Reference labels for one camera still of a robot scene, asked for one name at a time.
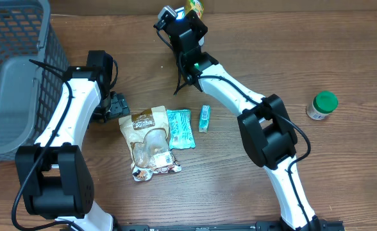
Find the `clear yellow liquid bottle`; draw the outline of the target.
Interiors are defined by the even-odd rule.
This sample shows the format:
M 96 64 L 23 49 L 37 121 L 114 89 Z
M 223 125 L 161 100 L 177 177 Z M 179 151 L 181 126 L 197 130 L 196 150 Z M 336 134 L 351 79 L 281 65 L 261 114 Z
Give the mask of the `clear yellow liquid bottle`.
M 185 15 L 192 10 L 197 14 L 199 18 L 202 18 L 204 13 L 204 6 L 201 0 L 186 0 L 186 4 L 184 6 Z

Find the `brown snack packet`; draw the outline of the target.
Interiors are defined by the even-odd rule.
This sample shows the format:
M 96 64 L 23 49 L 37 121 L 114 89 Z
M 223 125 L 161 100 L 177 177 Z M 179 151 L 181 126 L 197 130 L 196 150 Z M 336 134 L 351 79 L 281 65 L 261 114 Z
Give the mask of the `brown snack packet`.
M 122 117 L 119 127 L 130 150 L 134 181 L 149 181 L 153 175 L 181 171 L 167 142 L 169 121 L 164 106 Z

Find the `teal Kleenex tissue pack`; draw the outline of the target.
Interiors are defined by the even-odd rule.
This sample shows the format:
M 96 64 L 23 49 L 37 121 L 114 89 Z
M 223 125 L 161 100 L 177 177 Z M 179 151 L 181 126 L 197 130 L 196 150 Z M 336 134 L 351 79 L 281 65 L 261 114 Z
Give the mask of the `teal Kleenex tissue pack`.
M 203 105 L 199 116 L 199 132 L 206 133 L 210 124 L 210 105 Z

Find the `green lid white jar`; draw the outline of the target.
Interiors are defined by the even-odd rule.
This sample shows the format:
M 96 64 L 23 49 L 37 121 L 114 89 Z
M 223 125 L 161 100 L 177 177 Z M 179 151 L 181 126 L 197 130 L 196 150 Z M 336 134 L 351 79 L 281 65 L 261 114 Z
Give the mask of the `green lid white jar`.
M 307 105 L 306 113 L 313 120 L 323 120 L 338 107 L 338 104 L 339 101 L 334 93 L 322 91 Z

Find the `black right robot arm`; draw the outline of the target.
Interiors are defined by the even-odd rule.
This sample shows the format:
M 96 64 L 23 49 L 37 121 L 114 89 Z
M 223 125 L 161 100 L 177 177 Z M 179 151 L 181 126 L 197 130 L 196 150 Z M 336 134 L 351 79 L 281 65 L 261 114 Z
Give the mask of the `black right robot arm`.
M 265 97 L 249 90 L 230 76 L 199 41 L 208 28 L 193 10 L 178 18 L 165 6 L 155 24 L 169 40 L 178 67 L 178 86 L 193 85 L 222 103 L 236 117 L 248 157 L 265 169 L 280 204 L 281 230 L 321 230 L 319 218 L 306 199 L 299 179 L 296 157 L 297 136 L 303 131 L 289 118 L 281 98 Z

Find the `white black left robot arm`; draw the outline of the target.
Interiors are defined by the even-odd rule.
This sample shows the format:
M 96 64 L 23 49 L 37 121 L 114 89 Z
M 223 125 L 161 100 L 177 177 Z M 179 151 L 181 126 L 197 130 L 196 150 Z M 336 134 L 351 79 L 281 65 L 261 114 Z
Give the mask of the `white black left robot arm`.
M 118 64 L 103 50 L 89 51 L 84 66 L 65 70 L 40 62 L 33 64 L 62 80 L 62 94 L 42 134 L 31 146 L 20 146 L 15 165 L 21 188 L 11 211 L 15 228 L 19 202 L 27 212 L 48 220 L 36 230 L 65 225 L 67 230 L 119 230 L 115 216 L 94 200 L 94 183 L 81 153 L 90 123 L 104 124 L 130 114 L 122 94 L 112 89 Z

